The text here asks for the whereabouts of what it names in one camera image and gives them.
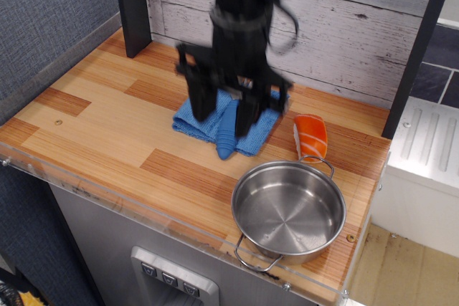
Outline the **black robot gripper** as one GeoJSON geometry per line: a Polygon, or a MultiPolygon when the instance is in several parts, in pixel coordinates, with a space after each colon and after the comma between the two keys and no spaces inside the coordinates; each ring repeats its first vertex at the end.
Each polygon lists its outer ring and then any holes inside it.
{"type": "Polygon", "coordinates": [[[197,121],[215,110],[218,89],[240,93],[235,135],[245,137],[266,108],[287,108],[292,83],[275,72],[266,57],[270,27],[230,30],[214,25],[212,46],[180,43],[176,69],[186,78],[189,101],[197,121]]]}

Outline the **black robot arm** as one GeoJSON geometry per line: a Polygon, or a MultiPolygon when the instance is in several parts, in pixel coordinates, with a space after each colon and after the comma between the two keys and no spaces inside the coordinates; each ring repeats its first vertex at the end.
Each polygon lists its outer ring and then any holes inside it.
{"type": "Polygon", "coordinates": [[[217,106],[217,91],[238,92],[235,135],[248,134],[268,108],[284,112],[292,84],[268,64],[266,49],[280,0],[215,0],[210,47],[181,43],[178,72],[186,78],[194,117],[202,122],[217,106]]]}

